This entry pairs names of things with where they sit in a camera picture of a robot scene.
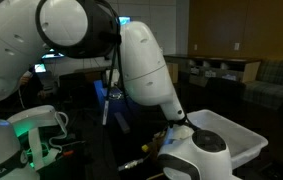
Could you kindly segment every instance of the white plastic bin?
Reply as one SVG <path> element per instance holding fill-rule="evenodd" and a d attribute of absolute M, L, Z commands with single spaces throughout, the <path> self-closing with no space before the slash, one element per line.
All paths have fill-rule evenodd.
<path fill-rule="evenodd" d="M 268 144 L 264 137 L 209 110 L 189 113 L 188 118 L 201 129 L 213 131 L 224 139 L 230 150 L 232 169 L 257 157 Z"/>

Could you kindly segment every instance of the office room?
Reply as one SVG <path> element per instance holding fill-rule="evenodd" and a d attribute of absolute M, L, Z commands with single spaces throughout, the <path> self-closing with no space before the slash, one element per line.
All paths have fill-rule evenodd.
<path fill-rule="evenodd" d="M 283 0 L 0 3 L 0 179 L 283 179 Z"/>

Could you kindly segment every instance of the cabinet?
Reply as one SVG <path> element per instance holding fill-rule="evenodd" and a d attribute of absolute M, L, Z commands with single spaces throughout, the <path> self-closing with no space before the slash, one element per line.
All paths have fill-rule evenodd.
<path fill-rule="evenodd" d="M 166 61 L 178 63 L 179 71 L 189 74 L 189 82 L 204 87 L 210 77 L 220 77 L 239 82 L 254 81 L 259 69 L 259 59 L 166 55 Z"/>

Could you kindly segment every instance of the couch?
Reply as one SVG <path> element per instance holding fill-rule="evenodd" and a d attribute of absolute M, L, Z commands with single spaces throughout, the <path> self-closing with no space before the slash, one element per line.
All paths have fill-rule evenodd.
<path fill-rule="evenodd" d="M 283 103 L 283 60 L 261 62 L 256 81 L 246 83 L 245 101 L 277 110 Z"/>

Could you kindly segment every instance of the box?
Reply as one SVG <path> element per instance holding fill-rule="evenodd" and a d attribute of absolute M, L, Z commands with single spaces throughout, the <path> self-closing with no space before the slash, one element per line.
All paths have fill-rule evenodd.
<path fill-rule="evenodd" d="M 179 67 L 176 63 L 167 63 L 167 67 L 169 70 L 169 74 L 171 77 L 172 83 L 178 82 L 178 73 L 179 73 Z"/>
<path fill-rule="evenodd" d="M 257 157 L 268 144 L 264 137 L 209 110 L 189 113 L 188 118 L 199 128 L 222 137 L 230 150 L 232 169 Z"/>

